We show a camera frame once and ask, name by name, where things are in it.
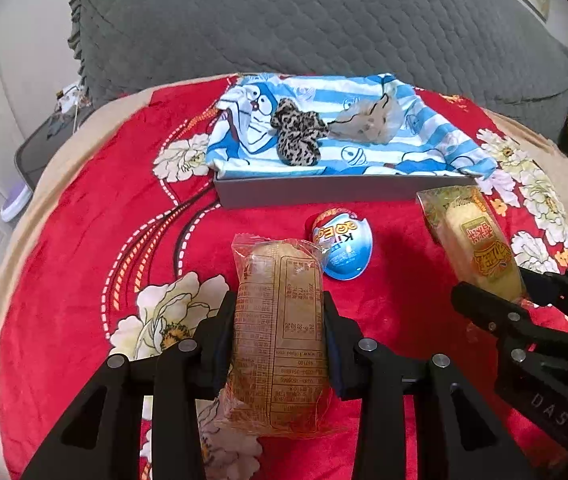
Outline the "yellow packaged cake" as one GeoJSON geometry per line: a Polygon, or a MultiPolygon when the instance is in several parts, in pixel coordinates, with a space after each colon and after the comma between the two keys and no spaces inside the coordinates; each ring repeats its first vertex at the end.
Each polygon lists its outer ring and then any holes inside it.
{"type": "Polygon", "coordinates": [[[525,286],[498,222],[476,186],[431,188],[416,194],[433,238],[459,281],[517,302],[525,286]]]}

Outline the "blue white surprise egg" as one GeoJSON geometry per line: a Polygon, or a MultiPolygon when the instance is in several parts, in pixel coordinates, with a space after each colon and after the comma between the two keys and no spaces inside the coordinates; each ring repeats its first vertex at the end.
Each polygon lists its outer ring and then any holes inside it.
{"type": "Polygon", "coordinates": [[[373,233],[368,220],[344,207],[321,212],[310,224],[310,237],[322,254],[322,268],[329,278],[351,281],[368,267],[373,233]]]}

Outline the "orange packaged bread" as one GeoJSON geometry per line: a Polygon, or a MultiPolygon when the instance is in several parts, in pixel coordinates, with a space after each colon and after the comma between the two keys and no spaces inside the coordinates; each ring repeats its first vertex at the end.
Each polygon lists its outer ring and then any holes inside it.
{"type": "Polygon", "coordinates": [[[321,431],[330,403],[320,249],[237,234],[233,353],[224,422],[256,436],[321,431]]]}

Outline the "leopard print scrunchie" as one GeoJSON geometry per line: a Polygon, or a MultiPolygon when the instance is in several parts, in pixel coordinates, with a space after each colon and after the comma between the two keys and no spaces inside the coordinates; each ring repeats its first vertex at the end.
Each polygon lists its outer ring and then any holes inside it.
{"type": "Polygon", "coordinates": [[[321,159],[319,141],[328,128],[317,112],[303,112],[290,98],[280,99],[271,116],[278,157],[288,166],[316,166],[321,159]]]}

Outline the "purple trash bin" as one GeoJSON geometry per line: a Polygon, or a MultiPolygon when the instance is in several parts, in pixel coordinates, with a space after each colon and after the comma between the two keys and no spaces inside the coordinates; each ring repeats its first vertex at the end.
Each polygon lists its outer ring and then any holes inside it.
{"type": "Polygon", "coordinates": [[[27,207],[32,197],[32,189],[22,182],[16,184],[0,209],[3,222],[10,223],[15,220],[27,207]]]}

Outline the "grey shallow tray box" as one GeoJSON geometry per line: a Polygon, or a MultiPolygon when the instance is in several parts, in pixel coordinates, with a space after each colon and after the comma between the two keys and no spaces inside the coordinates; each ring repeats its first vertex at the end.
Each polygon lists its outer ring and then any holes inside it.
{"type": "Polygon", "coordinates": [[[351,202],[413,200],[418,192],[455,185],[474,185],[467,177],[437,176],[302,176],[224,179],[214,188],[229,209],[351,202]]]}

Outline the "grey quilted headboard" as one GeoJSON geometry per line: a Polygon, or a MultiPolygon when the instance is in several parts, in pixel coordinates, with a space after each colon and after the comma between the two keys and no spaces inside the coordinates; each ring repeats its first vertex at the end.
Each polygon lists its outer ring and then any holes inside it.
{"type": "Polygon", "coordinates": [[[70,0],[96,104],[230,73],[363,76],[459,94],[556,140],[568,47],[516,0],[70,0]]]}

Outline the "grey bedside table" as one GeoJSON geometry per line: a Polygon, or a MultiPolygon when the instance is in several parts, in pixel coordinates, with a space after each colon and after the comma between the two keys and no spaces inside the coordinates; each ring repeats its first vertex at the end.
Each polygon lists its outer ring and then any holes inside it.
{"type": "Polygon", "coordinates": [[[36,189],[43,171],[56,152],[94,110],[95,107],[90,104],[79,110],[73,108],[66,114],[54,113],[17,149],[15,167],[31,191],[36,189]]]}

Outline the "blue striped Doraemon cloth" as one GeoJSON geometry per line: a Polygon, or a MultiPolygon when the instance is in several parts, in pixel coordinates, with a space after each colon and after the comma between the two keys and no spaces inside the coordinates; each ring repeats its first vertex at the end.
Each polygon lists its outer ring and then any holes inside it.
{"type": "Polygon", "coordinates": [[[467,134],[426,105],[410,84],[391,74],[246,75],[222,94],[216,107],[220,115],[209,137],[206,163],[220,179],[330,174],[486,178],[498,166],[467,134]],[[349,107],[384,98],[397,107],[388,142],[321,136],[319,159],[310,166],[295,166],[278,154],[278,128],[271,120],[282,100],[331,125],[349,107]]]}

